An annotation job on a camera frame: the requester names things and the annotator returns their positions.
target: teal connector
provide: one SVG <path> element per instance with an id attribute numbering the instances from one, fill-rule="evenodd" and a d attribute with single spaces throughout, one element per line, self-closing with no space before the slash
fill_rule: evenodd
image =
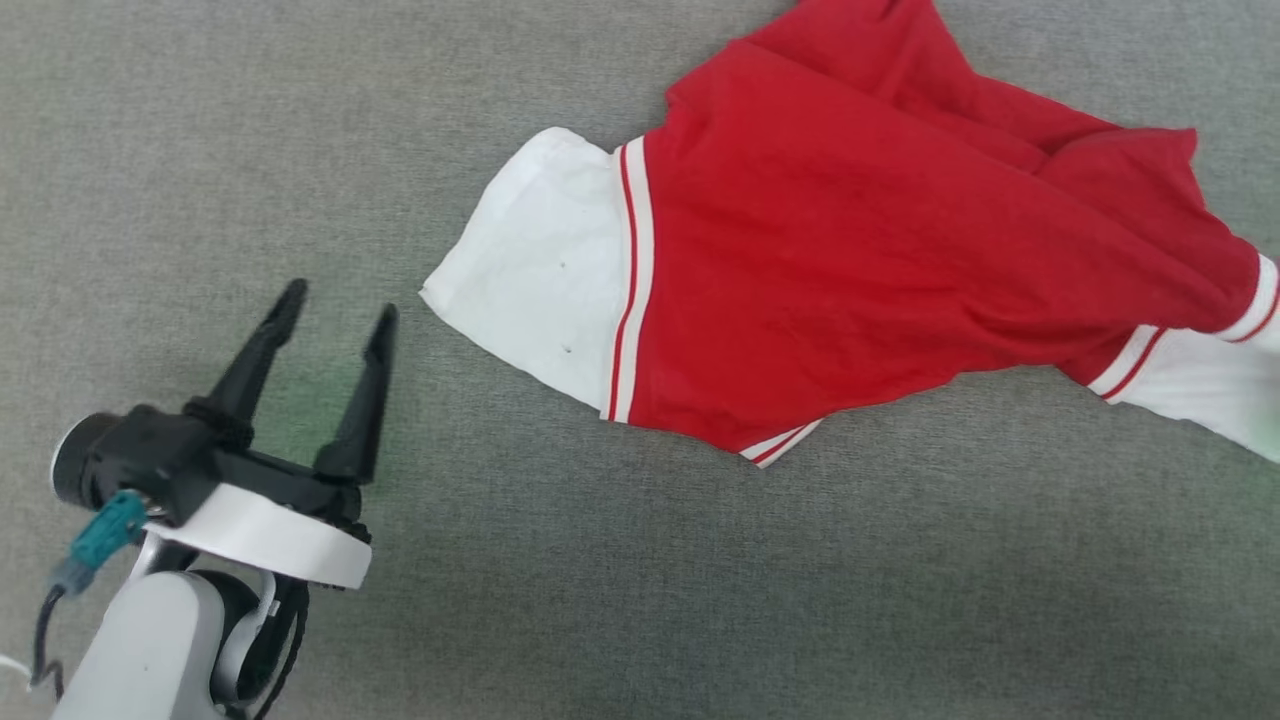
<path id="1" fill-rule="evenodd" d="M 54 570 L 49 584 L 64 588 L 72 597 L 84 592 L 97 570 L 141 536 L 146 523 L 147 506 L 138 493 L 115 493 L 72 543 L 70 553 Z"/>

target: gray carpet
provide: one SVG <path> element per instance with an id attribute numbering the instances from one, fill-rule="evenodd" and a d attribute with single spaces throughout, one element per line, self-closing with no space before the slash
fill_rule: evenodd
<path id="1" fill-rule="evenodd" d="M 403 311 L 375 562 L 321 592 L 275 717 L 1280 716 L 1280 469 L 1051 370 L 824 423 L 767 471 L 625 427 L 417 300 L 534 132 L 613 146 L 786 0 L 9 0 L 0 6 L 0 651 L 86 515 L 95 409 L 206 391 L 294 275 L 260 413 L 308 461 Z M 1274 0 L 943 0 L 978 69 L 1196 126 L 1280 252 Z M 74 661 L 128 559 L 54 623 Z M 0 675 L 0 716 L 47 716 Z"/>

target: white stripe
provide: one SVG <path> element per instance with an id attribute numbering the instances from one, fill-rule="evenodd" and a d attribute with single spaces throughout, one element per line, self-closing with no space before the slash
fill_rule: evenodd
<path id="1" fill-rule="evenodd" d="M 621 357 L 618 366 L 617 406 L 612 420 L 626 423 L 631 418 L 631 401 L 636 387 L 636 355 L 640 351 L 640 327 L 644 324 L 645 309 L 649 306 L 649 291 L 653 288 L 653 205 L 649 200 L 649 174 L 645 170 L 644 137 L 627 143 L 627 184 L 631 190 L 631 218 L 627 227 L 635 222 L 635 296 L 631 299 L 631 313 L 622 325 Z M 630 278 L 631 268 L 627 268 Z"/>
<path id="2" fill-rule="evenodd" d="M 1225 331 L 1213 333 L 1219 340 L 1235 341 L 1248 336 L 1258 329 L 1258 325 L 1266 320 L 1267 313 L 1271 311 L 1280 273 L 1276 272 L 1276 264 L 1270 258 L 1258 255 L 1258 287 L 1253 293 L 1253 302 L 1249 304 L 1248 310 L 1240 315 L 1240 319 L 1235 324 Z"/>
<path id="3" fill-rule="evenodd" d="M 794 432 L 796 432 L 796 429 L 791 428 L 790 430 L 787 430 L 785 433 L 776 434 L 776 436 L 773 436 L 773 437 L 771 437 L 769 439 L 765 439 L 765 441 L 760 441 L 760 442 L 753 445 L 751 447 L 748 447 L 742 452 L 739 452 L 739 455 L 741 455 L 742 457 L 746 457 L 748 460 L 754 461 L 760 455 L 764 455 L 765 452 L 768 452 L 768 450 L 771 447 L 773 447 L 774 445 L 778 445 L 780 442 L 785 441 L 787 438 L 787 436 L 790 436 Z"/>
<path id="4" fill-rule="evenodd" d="M 1138 329 L 1133 331 L 1133 334 L 1129 336 L 1129 342 L 1124 345 L 1124 350 L 1111 361 L 1111 366 L 1089 383 L 1089 389 L 1098 395 L 1106 395 L 1124 382 L 1129 377 L 1129 372 L 1133 370 L 1133 366 L 1142 359 L 1143 351 L 1147 350 L 1147 345 L 1155 337 L 1157 329 L 1155 325 L 1138 325 Z"/>
<path id="5" fill-rule="evenodd" d="M 782 457 L 783 455 L 786 455 L 786 452 L 788 450 L 791 450 L 792 447 L 795 447 L 796 443 L 799 443 L 804 438 L 809 437 L 809 433 L 812 433 L 814 430 L 814 428 L 818 427 L 818 423 L 820 423 L 820 421 L 822 420 L 814 420 L 814 421 L 809 423 L 808 425 L 805 425 L 804 428 L 801 428 L 800 432 L 796 433 L 796 436 L 794 438 L 788 439 L 786 445 L 783 445 L 782 447 L 780 447 L 777 452 L 774 452 L 773 455 L 771 455 L 771 456 L 765 457 L 764 460 L 756 462 L 755 464 L 756 468 L 762 468 L 763 469 L 763 468 L 768 468 L 769 465 L 773 465 L 773 462 L 777 461 L 778 457 Z"/>

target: robotic arm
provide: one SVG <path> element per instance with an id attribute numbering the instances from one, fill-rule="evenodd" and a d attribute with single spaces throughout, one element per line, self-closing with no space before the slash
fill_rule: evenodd
<path id="1" fill-rule="evenodd" d="M 289 283 L 214 391 L 182 413 L 140 405 L 124 416 L 90 415 L 59 445 L 51 469 L 58 497 L 100 519 L 132 507 L 133 519 L 120 527 L 141 538 L 142 550 L 55 720 L 247 717 L 265 693 L 262 717 L 297 657 L 308 585 L 355 589 L 364 582 L 371 537 L 358 521 L 360 488 L 374 478 L 397 311 L 383 310 L 335 437 L 305 468 L 250 448 L 259 396 L 305 297 L 305 281 Z M 54 603 L 78 594 L 101 564 L 88 557 L 92 530 L 54 575 L 37 625 L 35 682 L 50 673 L 44 626 Z M 255 570 L 260 593 L 225 573 L 189 570 L 200 553 Z"/>

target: red and white shirt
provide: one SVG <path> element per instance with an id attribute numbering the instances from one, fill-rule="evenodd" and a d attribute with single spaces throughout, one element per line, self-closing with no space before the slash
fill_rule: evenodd
<path id="1" fill-rule="evenodd" d="M 927 0 L 804 0 L 667 99 L 612 155 L 529 141 L 428 304 L 605 419 L 762 466 L 1023 364 L 1280 460 L 1276 266 L 1206 210 L 1193 131 L 979 76 Z"/>

